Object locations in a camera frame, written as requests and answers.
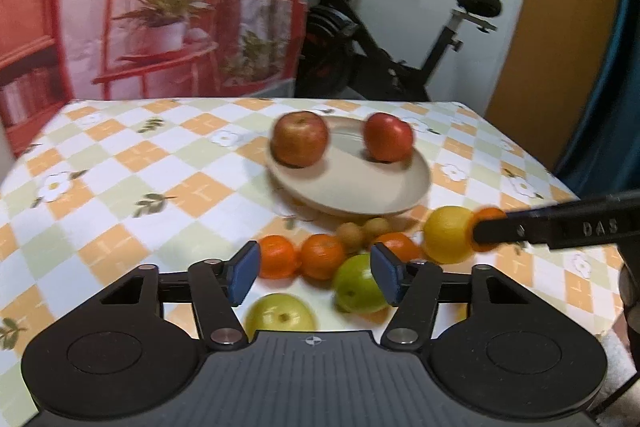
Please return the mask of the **dull red apple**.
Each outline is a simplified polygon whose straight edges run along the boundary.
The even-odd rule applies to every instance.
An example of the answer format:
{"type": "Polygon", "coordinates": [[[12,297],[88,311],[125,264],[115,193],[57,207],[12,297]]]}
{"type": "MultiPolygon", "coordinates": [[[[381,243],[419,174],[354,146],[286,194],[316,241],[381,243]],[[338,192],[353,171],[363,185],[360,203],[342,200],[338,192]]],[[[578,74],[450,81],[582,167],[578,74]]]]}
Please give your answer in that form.
{"type": "Polygon", "coordinates": [[[317,164],[328,145],[326,122],[306,110],[281,116],[271,131],[271,154],[288,167],[306,168],[317,164]]]}

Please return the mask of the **brown kiwi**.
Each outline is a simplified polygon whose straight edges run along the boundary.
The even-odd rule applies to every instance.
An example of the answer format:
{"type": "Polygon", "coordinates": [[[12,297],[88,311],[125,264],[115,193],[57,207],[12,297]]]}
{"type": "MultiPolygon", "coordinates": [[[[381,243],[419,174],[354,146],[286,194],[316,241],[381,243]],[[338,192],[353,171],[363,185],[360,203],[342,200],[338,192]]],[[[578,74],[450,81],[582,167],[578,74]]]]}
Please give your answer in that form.
{"type": "Polygon", "coordinates": [[[347,254],[357,254],[364,244],[362,228],[354,222],[342,223],[335,231],[335,236],[343,245],[347,254]]]}
{"type": "Polygon", "coordinates": [[[372,243],[378,237],[393,231],[390,221],[383,217],[369,219],[361,228],[364,239],[372,243]]]}

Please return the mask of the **bright red apple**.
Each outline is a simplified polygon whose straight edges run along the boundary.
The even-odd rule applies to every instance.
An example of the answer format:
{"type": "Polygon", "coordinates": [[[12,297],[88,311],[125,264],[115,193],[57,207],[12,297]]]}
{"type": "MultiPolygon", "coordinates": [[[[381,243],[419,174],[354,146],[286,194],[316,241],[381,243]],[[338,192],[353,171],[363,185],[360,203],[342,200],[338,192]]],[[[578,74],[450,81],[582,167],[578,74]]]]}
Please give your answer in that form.
{"type": "Polygon", "coordinates": [[[414,134],[410,124],[386,113],[374,113],[363,125],[363,142],[377,161],[396,162],[411,156],[414,134]]]}

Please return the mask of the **orange mandarin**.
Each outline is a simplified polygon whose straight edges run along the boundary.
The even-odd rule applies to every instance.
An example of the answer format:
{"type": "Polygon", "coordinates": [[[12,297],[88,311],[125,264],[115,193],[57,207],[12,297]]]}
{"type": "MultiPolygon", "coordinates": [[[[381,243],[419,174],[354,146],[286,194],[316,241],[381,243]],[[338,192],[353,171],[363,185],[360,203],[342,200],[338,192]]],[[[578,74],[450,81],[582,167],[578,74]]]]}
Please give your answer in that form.
{"type": "Polygon", "coordinates": [[[294,244],[282,235],[267,235],[259,239],[260,269],[263,279],[280,280],[292,277],[299,268],[299,255],[294,244]]]}
{"type": "Polygon", "coordinates": [[[345,248],[337,237],[314,234],[300,247],[300,272],[316,281],[328,281],[346,258],[345,248]]]}
{"type": "Polygon", "coordinates": [[[499,246],[499,243],[477,243],[474,239],[474,228],[480,221],[498,220],[506,217],[506,213],[498,207],[483,207],[472,213],[466,224],[465,239],[472,251],[476,253],[488,253],[499,246]]]}
{"type": "Polygon", "coordinates": [[[423,257],[422,249],[410,237],[400,232],[388,232],[378,236],[373,245],[381,243],[388,248],[400,261],[410,262],[423,257]]]}

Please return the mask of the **black exercise bike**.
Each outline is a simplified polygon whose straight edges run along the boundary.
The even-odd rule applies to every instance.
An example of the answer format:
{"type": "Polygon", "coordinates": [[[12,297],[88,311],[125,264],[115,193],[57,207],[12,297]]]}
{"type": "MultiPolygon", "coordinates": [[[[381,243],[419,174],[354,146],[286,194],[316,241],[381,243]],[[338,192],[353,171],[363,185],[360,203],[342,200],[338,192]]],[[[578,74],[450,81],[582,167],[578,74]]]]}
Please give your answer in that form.
{"type": "Polygon", "coordinates": [[[358,11],[359,0],[318,0],[307,12],[305,39],[295,75],[296,98],[339,98],[351,94],[373,101],[428,102],[427,86],[442,58],[458,52],[460,27],[469,23],[483,34],[497,30],[501,0],[454,0],[422,64],[409,65],[388,52],[382,29],[370,31],[358,11]]]}

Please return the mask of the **red printed backdrop cloth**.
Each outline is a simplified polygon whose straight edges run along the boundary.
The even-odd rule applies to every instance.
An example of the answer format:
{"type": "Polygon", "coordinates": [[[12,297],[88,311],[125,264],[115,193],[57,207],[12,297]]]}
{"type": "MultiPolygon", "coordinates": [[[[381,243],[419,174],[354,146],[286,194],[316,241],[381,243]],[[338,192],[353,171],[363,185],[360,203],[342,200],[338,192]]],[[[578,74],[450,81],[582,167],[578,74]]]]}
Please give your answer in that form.
{"type": "Polygon", "coordinates": [[[308,0],[1,0],[13,154],[75,98],[290,95],[308,0]]]}

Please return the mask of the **checkered floral tablecloth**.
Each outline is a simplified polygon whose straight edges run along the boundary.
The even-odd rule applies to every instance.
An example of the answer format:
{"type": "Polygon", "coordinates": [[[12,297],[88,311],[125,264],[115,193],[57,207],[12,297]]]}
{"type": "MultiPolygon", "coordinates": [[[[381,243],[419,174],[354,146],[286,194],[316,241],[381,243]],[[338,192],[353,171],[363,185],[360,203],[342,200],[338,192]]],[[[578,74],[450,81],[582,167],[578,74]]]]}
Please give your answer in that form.
{"type": "Polygon", "coordinates": [[[278,234],[300,244],[340,221],[275,186],[265,166],[279,116],[307,109],[411,126],[433,173],[395,222],[414,241],[434,209],[552,204],[570,190],[460,103],[296,98],[79,101],[62,108],[1,187],[1,421],[35,414],[20,361],[29,340],[126,272],[182,271],[278,234]]]}

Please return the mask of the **yellow-green apple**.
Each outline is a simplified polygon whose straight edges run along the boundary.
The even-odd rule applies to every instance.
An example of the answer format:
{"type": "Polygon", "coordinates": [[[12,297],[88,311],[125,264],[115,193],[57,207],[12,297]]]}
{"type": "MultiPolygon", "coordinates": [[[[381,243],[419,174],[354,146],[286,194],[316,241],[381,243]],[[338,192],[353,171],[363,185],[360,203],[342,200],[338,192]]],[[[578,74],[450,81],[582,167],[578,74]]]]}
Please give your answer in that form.
{"type": "Polygon", "coordinates": [[[252,304],[244,329],[249,340],[258,331],[313,332],[317,329],[317,319],[303,300],[275,293],[260,297],[252,304]]]}

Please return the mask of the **green apple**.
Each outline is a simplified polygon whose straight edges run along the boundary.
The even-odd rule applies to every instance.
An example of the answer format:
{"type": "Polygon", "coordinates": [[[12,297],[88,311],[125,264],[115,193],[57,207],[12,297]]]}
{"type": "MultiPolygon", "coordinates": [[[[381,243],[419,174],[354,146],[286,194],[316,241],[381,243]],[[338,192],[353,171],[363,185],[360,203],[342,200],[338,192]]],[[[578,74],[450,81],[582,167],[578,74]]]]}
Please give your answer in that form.
{"type": "Polygon", "coordinates": [[[334,274],[333,290],[336,305],[349,313],[371,314],[387,307],[372,275],[369,254],[348,258],[334,274]]]}

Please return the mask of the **yellow lemon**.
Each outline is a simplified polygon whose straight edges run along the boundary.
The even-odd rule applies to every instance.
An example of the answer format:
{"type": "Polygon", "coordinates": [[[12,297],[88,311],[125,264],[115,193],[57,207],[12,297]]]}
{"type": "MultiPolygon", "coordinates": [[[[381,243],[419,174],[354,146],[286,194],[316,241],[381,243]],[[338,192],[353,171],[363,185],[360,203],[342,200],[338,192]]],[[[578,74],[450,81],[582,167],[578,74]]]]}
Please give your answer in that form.
{"type": "Polygon", "coordinates": [[[423,225],[424,253],[441,265],[455,265],[474,254],[466,227],[473,213],[460,206],[444,206],[430,213],[423,225]]]}

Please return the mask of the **brown kiwi left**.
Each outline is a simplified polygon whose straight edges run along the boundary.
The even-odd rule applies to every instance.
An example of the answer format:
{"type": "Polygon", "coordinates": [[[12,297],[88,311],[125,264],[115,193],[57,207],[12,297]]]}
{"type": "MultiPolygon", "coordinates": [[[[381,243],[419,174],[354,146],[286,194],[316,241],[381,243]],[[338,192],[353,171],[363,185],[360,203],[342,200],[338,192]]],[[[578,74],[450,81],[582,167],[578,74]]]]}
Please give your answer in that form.
{"type": "Polygon", "coordinates": [[[335,236],[343,245],[347,254],[357,254],[364,244],[362,228],[354,222],[342,223],[335,231],[335,236]]]}

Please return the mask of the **beige round plate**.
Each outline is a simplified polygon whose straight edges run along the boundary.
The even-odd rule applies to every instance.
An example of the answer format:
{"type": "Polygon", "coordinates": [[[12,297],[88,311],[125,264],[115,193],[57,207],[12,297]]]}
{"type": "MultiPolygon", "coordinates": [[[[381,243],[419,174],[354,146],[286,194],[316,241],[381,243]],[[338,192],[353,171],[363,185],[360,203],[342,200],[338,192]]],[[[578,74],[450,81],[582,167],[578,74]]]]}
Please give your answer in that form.
{"type": "Polygon", "coordinates": [[[317,164],[293,168],[266,153],[273,178],[306,205],[334,216],[399,215],[420,204],[432,184],[431,169],[418,150],[404,161],[369,158],[362,122],[329,116],[330,143],[317,164]]]}

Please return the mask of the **brown kiwi right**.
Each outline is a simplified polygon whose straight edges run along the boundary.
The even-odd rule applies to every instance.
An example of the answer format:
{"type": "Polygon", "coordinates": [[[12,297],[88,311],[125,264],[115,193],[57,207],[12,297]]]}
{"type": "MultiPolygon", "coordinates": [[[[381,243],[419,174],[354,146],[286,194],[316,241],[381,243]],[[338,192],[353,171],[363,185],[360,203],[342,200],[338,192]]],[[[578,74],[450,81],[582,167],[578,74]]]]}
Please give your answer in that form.
{"type": "Polygon", "coordinates": [[[378,237],[393,231],[390,221],[383,217],[369,219],[361,228],[364,239],[372,243],[378,237]]]}

